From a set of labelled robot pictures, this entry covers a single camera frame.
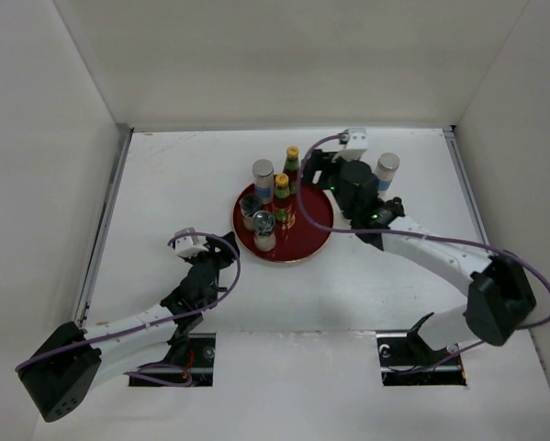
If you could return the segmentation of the sauce bottle yellow cap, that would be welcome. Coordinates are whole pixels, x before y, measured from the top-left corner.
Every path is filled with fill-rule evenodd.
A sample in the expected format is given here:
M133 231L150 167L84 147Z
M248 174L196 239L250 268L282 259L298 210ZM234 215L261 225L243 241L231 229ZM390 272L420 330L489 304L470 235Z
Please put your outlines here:
M275 177L273 214L277 224L283 230L294 226L296 220L294 202L290 192L289 177L286 174Z
M297 174L299 167L299 148L297 146L289 146L286 149L286 160L283 173L288 177L291 195L296 195L297 193Z

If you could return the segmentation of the black-cap glass jar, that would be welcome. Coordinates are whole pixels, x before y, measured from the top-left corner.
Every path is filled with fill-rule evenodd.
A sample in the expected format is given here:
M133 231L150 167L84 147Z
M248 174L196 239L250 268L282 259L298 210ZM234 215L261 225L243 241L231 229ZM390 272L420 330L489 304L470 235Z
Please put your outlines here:
M243 196L239 201L243 225L246 230L253 230L253 215L263 209L262 200L254 193Z

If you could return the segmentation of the sauce bottle yellow cap front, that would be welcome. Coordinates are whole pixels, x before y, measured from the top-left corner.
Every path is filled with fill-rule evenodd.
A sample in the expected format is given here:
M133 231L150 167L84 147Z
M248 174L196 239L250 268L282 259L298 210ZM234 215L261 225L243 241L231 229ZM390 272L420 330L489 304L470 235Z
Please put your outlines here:
M275 177L273 214L277 224L283 230L294 226L296 220L294 202L290 192L289 177L286 174Z

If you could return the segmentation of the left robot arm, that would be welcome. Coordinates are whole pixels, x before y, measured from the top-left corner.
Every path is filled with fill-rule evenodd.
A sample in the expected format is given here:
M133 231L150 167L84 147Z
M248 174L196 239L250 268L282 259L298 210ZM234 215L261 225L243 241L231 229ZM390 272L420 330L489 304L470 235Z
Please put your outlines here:
M90 390L120 375L138 376L154 365L177 366L188 335L230 294L219 283L222 270L239 266L234 232L223 236L191 229L170 241L190 267L171 293L149 309L116 322L81 328L60 325L16 373L46 423L75 410Z

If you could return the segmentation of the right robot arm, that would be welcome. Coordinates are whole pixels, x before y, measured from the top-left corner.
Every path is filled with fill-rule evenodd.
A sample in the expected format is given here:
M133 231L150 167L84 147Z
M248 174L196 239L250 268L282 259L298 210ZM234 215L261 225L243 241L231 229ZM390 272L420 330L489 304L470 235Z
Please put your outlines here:
M430 233L406 215L400 198L378 195L378 179L360 157L357 150L315 150L302 165L300 183L329 190L351 233L363 243L421 266L466 297L466 304L430 312L407 331L409 357L422 365L459 342L504 345L536 306L522 266L475 243L431 240Z

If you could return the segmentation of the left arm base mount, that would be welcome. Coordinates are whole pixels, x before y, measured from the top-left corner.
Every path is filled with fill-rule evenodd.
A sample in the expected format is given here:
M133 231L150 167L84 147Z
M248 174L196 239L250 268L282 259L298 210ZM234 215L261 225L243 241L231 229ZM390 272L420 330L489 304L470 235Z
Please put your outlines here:
M211 387L214 378L217 336L189 334L172 345L162 361L150 363L129 375L132 388Z

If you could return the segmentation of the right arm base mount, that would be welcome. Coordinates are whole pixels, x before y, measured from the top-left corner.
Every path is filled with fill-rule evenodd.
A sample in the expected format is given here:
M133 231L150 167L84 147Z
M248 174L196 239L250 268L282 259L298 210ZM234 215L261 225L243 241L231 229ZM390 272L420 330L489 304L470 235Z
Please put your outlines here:
M427 314L409 330L376 334L381 381L386 387L465 386L466 374L459 346L431 349L419 336L419 330L432 316Z

